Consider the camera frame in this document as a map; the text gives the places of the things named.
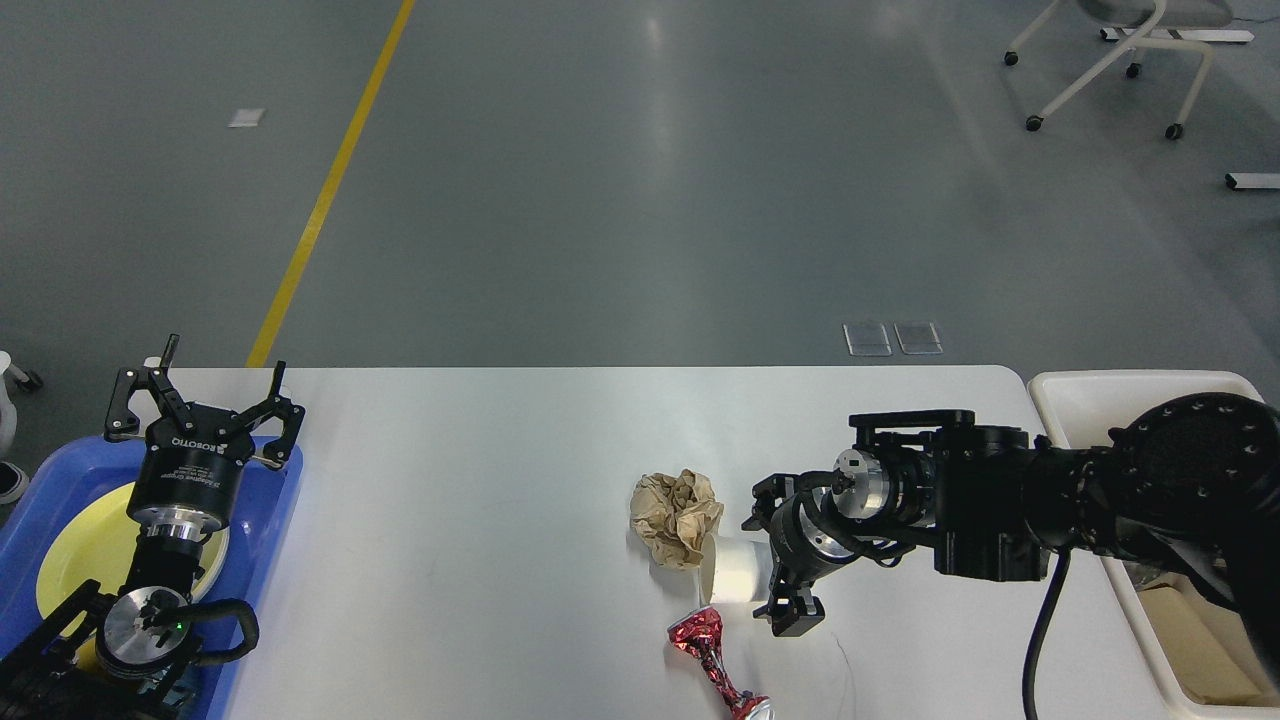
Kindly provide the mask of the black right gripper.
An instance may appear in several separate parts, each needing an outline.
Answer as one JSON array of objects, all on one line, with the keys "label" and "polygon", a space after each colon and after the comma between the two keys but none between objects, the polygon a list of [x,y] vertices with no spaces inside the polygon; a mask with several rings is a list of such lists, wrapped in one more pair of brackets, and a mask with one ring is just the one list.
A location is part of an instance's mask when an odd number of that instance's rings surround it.
[{"label": "black right gripper", "polygon": [[751,507],[742,532],[767,532],[774,569],[765,602],[751,618],[769,624],[778,638],[808,633],[826,619],[813,585],[823,577],[855,562],[860,555],[822,530],[810,518],[820,509],[824,492],[800,492],[796,474],[772,474],[751,488]]}]

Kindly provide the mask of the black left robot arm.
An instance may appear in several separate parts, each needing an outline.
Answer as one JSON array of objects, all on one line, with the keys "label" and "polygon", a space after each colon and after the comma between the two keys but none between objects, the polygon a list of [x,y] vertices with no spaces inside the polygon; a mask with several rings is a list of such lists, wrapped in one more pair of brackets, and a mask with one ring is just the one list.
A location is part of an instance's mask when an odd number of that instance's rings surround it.
[{"label": "black left robot arm", "polygon": [[178,719],[177,687],[195,667],[243,659],[260,641],[253,606],[195,600],[205,544],[230,527],[251,462],[287,466],[305,407],[283,392],[278,361],[260,402],[232,410],[187,401],[169,372],[172,334],[156,366],[122,368],[102,437],[145,445],[125,515],[138,532],[123,583],[77,585],[3,657],[5,719]]}]

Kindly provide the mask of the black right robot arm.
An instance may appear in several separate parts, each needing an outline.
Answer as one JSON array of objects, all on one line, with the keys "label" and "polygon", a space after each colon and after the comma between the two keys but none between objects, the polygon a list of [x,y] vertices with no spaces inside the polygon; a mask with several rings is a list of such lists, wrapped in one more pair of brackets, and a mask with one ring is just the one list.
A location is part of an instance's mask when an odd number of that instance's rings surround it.
[{"label": "black right robot arm", "polygon": [[1188,577],[1236,612],[1277,680],[1279,420],[1266,404],[1185,395],[1108,432],[1108,446],[1059,448],[961,409],[865,413],[828,470],[755,483],[744,530],[769,537],[772,573],[754,616],[777,637],[826,611],[812,588],[859,559],[893,568],[919,547],[934,569],[987,582],[1050,580],[1021,670],[1025,717],[1070,553]]}]

